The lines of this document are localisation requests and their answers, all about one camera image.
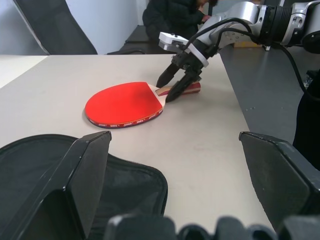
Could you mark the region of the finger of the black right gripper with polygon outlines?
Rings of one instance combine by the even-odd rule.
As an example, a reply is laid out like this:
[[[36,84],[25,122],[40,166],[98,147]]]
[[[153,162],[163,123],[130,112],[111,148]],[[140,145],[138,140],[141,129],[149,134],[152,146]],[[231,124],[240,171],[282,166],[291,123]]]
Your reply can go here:
[[[174,84],[174,86],[169,90],[166,102],[170,103],[174,100],[176,100],[178,97],[182,95],[182,93],[194,82],[197,82],[199,80],[199,75],[187,72],[185,75]]]
[[[174,64],[171,63],[165,70],[164,72],[159,76],[156,87],[157,88],[162,88],[166,86],[175,76],[175,74],[178,72],[180,68]]]

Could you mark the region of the table tennis paddle case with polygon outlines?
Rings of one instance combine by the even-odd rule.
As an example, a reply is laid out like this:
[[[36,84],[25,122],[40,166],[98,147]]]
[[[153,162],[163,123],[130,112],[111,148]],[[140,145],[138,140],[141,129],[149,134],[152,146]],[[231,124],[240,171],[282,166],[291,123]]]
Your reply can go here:
[[[14,240],[19,209],[43,174],[57,165],[78,139],[41,134],[0,148],[0,240]],[[108,221],[117,215],[163,215],[167,197],[167,180],[159,170],[108,152],[102,192],[86,240],[103,240]]]

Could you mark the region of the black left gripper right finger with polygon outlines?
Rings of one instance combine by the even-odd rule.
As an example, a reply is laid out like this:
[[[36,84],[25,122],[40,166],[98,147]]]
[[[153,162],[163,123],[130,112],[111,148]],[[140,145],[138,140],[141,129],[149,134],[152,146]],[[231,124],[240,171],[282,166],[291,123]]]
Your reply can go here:
[[[287,141],[239,134],[255,193],[275,230],[293,215],[320,215],[320,171]]]

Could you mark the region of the person in black jacket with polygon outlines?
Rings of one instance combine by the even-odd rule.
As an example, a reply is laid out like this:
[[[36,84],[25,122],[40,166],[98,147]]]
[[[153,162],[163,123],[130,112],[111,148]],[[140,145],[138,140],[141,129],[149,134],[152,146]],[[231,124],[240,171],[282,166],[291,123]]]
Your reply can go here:
[[[148,38],[159,43],[160,33],[175,34],[190,39],[198,26],[210,16],[203,13],[206,3],[216,6],[219,0],[150,0],[142,14]]]

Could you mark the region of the black robot body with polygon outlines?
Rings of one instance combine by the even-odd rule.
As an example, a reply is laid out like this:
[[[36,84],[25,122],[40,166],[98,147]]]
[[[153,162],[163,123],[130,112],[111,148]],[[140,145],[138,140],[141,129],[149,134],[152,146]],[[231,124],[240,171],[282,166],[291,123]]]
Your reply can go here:
[[[320,101],[306,94],[297,108],[293,146],[320,171]]]

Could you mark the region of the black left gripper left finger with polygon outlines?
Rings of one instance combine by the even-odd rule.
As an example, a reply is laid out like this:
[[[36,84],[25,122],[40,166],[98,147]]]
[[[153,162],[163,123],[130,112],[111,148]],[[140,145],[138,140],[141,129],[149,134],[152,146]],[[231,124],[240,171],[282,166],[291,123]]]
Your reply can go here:
[[[102,194],[110,131],[77,139],[19,209],[14,240],[87,240]]]

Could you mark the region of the black office chair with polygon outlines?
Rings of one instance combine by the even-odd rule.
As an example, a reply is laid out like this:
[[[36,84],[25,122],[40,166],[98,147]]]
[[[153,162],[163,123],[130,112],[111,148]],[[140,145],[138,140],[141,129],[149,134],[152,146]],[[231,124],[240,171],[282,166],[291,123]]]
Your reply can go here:
[[[13,0],[41,49],[48,55],[96,55],[66,0]]]

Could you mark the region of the brown cardboard box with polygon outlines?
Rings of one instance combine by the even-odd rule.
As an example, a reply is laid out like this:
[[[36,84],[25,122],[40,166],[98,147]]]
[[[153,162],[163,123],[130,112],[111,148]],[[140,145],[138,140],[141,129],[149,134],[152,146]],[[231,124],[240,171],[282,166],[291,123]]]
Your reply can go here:
[[[262,45],[254,43],[252,41],[235,42],[234,48],[260,48]]]

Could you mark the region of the black desk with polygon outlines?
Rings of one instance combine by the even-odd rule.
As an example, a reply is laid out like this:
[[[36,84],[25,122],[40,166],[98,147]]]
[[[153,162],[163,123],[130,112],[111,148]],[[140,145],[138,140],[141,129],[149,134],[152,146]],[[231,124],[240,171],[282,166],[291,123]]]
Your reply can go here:
[[[143,25],[138,25],[130,34],[124,45],[118,51],[109,52],[107,55],[158,55],[163,54],[162,49],[152,42]]]

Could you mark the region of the red table tennis paddle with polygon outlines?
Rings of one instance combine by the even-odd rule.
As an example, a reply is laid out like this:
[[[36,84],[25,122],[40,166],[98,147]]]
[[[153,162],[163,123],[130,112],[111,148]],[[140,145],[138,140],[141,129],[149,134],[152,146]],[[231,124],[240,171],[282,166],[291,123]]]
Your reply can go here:
[[[114,85],[94,94],[87,101],[84,113],[93,125],[100,128],[140,125],[163,112],[171,88],[158,88],[143,81]]]

